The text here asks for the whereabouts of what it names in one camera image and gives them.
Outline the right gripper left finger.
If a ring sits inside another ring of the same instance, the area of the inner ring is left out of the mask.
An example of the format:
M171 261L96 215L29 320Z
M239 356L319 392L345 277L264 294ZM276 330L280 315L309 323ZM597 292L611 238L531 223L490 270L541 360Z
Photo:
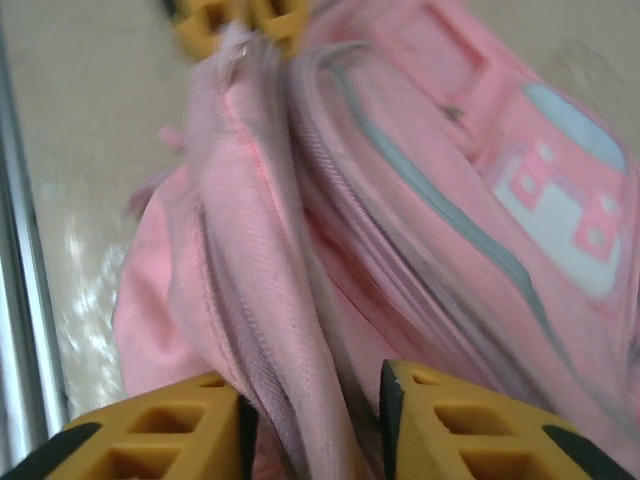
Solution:
M256 436L256 411L212 372L78 417L4 476L248 479Z

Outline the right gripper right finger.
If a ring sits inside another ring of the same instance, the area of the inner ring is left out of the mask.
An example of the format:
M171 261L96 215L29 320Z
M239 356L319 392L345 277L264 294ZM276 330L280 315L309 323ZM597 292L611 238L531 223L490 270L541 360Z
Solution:
M388 479L628 479L573 425L426 366L387 360L380 423Z

